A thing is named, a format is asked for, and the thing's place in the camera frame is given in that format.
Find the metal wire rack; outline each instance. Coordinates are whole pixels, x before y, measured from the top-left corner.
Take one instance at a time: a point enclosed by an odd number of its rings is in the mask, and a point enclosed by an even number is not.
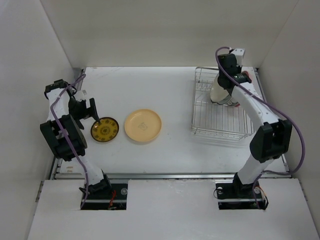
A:
[[[237,140],[246,138],[254,133],[254,127],[241,106],[211,102],[210,91],[218,73],[217,68],[195,69],[192,131],[207,137]]]

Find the black and yellow plate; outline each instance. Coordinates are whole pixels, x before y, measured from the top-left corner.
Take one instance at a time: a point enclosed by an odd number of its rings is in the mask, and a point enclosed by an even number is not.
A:
[[[94,122],[91,127],[91,136],[100,143],[114,139],[119,132],[118,122],[111,117],[102,117],[99,122]]]

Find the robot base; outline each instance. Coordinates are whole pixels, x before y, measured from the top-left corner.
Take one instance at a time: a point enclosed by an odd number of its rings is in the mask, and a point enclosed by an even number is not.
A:
[[[112,191],[98,191],[95,194],[89,194],[81,210],[126,210],[128,196],[128,181],[119,183],[110,181]],[[113,192],[116,192],[115,197],[110,206],[110,201],[113,198]],[[81,203],[84,201],[85,194],[82,196]]]
[[[239,195],[236,193],[235,185],[232,182],[216,183],[215,192],[220,210],[258,209],[252,191],[249,190]],[[263,202],[261,193],[256,193],[256,198],[259,208],[264,209],[265,203]]]

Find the cream plate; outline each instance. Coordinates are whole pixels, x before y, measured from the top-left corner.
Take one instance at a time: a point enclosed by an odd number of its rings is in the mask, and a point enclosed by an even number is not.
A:
[[[150,109],[139,109],[132,112],[124,123],[126,134],[137,142],[148,142],[155,139],[161,127],[161,118]]]

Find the white panel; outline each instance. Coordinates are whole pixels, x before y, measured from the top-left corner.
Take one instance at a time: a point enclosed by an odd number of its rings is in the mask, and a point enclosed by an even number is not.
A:
[[[253,68],[244,70],[259,90]],[[94,120],[82,121],[86,158],[105,173],[235,173],[245,165],[251,137],[209,141],[192,133],[195,67],[98,67],[87,68],[86,74],[82,89],[95,98],[99,117],[112,117],[120,127],[115,139],[100,143],[90,134]],[[144,144],[131,140],[124,130],[127,116],[143,108],[162,119],[159,136]],[[77,172],[69,168],[72,162],[62,165],[62,172]],[[285,170],[281,159],[269,169]]]
[[[28,240],[319,240],[297,179],[262,179],[266,211],[219,210],[212,180],[132,180],[127,210],[79,210],[82,180],[47,180]]]
[[[301,128],[306,143],[305,162],[297,176],[320,229],[319,89],[320,1],[301,0],[265,58],[259,74],[267,100],[288,113]],[[293,134],[287,160],[293,169],[301,144]]]
[[[297,0],[41,0],[74,67],[212,66],[218,47],[259,67]]]
[[[39,129],[45,86],[73,80],[39,0],[0,1],[0,239],[22,240],[53,157]]]

